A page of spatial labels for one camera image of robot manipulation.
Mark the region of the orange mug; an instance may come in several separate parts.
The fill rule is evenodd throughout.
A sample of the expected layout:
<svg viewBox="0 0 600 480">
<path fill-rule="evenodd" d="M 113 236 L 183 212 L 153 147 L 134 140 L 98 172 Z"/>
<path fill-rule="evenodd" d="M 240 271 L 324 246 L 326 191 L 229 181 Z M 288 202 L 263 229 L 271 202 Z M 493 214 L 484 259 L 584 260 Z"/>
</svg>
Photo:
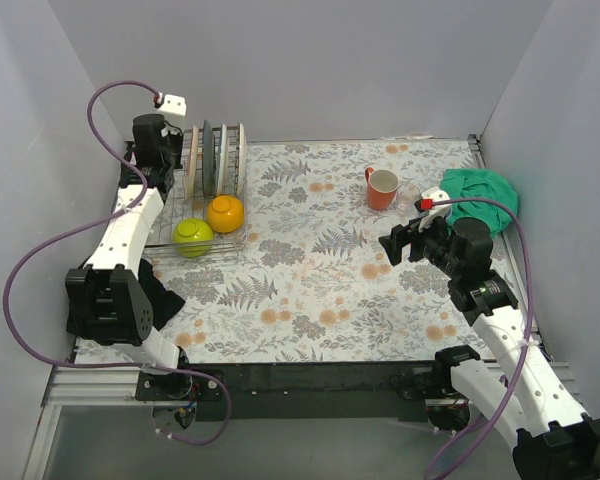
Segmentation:
<svg viewBox="0 0 600 480">
<path fill-rule="evenodd" d="M 386 210 L 394 200 L 398 187 L 398 177 L 389 170 L 365 169 L 366 200 L 374 211 Z"/>
</svg>

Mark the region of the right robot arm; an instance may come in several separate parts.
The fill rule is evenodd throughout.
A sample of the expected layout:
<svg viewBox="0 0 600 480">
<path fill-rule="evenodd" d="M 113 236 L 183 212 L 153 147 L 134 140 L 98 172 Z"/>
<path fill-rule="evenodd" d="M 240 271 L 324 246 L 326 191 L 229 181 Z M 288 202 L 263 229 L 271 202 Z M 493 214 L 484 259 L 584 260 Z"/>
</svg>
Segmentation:
<svg viewBox="0 0 600 480">
<path fill-rule="evenodd" d="M 485 342 L 505 382 L 467 346 L 437 352 L 434 389 L 462 394 L 508 444 L 522 479 L 600 479 L 600 418 L 592 418 L 565 388 L 538 344 L 506 282 L 491 267 L 488 226 L 462 218 L 416 218 L 379 239 L 392 265 L 404 248 L 412 262 L 428 260 L 448 276 L 452 303 Z"/>
</svg>

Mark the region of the clear plastic glass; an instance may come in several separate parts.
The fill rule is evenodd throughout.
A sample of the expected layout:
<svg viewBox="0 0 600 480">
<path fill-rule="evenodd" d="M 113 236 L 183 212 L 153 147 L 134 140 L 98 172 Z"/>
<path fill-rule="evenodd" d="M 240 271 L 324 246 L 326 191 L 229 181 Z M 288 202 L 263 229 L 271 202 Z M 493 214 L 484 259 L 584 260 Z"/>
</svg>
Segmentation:
<svg viewBox="0 0 600 480">
<path fill-rule="evenodd" d="M 407 214 L 415 210 L 415 202 L 420 198 L 419 188 L 412 183 L 403 183 L 397 190 L 395 198 L 396 209 Z"/>
</svg>

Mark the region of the light blue beige plate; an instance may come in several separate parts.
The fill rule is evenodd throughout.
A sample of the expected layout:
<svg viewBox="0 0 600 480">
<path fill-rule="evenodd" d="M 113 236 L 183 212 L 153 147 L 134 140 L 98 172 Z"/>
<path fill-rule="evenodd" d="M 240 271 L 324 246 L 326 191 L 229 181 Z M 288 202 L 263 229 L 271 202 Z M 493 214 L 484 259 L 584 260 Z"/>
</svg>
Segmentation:
<svg viewBox="0 0 600 480">
<path fill-rule="evenodd" d="M 183 169 L 183 151 L 184 151 L 184 140 L 186 138 L 186 135 L 183 133 L 181 133 L 179 135 L 179 139 L 178 139 L 178 158 L 177 158 L 177 163 L 176 163 L 176 169 L 178 170 L 182 170 Z"/>
</svg>

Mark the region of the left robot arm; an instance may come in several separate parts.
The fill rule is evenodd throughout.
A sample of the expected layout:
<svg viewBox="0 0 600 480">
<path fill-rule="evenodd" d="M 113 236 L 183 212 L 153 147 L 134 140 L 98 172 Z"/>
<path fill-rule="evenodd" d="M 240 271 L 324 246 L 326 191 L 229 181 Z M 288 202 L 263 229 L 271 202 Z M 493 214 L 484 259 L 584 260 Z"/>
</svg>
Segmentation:
<svg viewBox="0 0 600 480">
<path fill-rule="evenodd" d="M 184 301 L 165 290 L 142 259 L 151 227 L 174 185 L 181 141 L 162 114 L 133 119 L 135 166 L 122 167 L 115 209 L 94 253 L 79 268 L 69 270 L 66 329 L 82 339 L 114 346 L 133 361 L 166 367 L 158 387 L 173 400 L 185 398 L 193 386 L 191 373 L 178 366 L 181 350 L 159 329 Z"/>
</svg>

